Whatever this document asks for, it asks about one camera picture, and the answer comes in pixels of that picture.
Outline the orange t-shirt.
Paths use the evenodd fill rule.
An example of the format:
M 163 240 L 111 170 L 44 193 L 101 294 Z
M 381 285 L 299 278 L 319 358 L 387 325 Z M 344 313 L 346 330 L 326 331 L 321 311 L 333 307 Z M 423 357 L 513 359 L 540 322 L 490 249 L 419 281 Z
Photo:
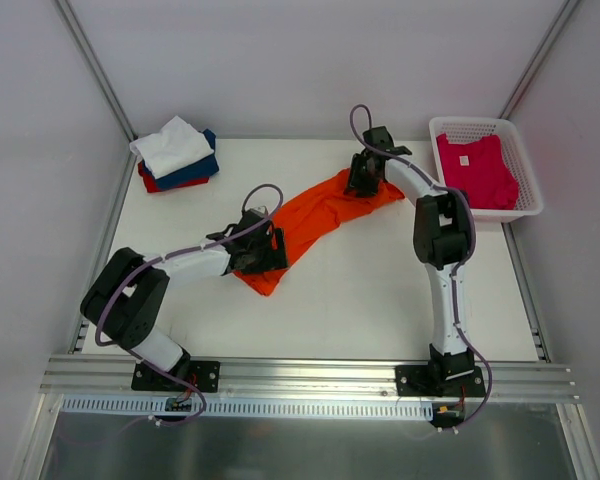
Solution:
M 372 197 L 356 197 L 345 192 L 350 170 L 309 188 L 286 202 L 274 215 L 274 225 L 285 237 L 288 263 L 293 266 L 322 237 L 341 224 L 369 215 L 405 198 L 397 187 L 382 183 Z

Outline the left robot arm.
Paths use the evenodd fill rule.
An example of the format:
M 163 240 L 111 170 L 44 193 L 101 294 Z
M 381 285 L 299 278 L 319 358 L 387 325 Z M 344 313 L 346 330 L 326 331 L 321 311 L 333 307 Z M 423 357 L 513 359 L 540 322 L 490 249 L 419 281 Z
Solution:
M 289 267 L 284 229 L 256 209 L 199 244 L 151 258 L 129 247 L 117 250 L 83 297 L 79 311 L 112 344 L 140 361 L 135 390 L 210 391 L 214 371 L 156 326 L 170 287 L 228 274 L 263 274 Z

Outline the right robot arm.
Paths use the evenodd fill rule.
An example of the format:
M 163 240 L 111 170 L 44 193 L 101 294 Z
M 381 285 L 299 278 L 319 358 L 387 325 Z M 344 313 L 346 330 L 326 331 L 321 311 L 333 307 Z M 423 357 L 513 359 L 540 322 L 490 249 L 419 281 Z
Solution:
M 363 150 L 352 157 L 345 192 L 372 198 L 382 185 L 391 185 L 414 205 L 414 251 L 431 289 L 434 333 L 429 361 L 400 373 L 398 379 L 424 395 L 458 396 L 475 371 L 466 329 L 464 267 L 474 253 L 476 235 L 467 200 L 410 161 L 411 151 L 395 145 L 384 126 L 354 136 Z

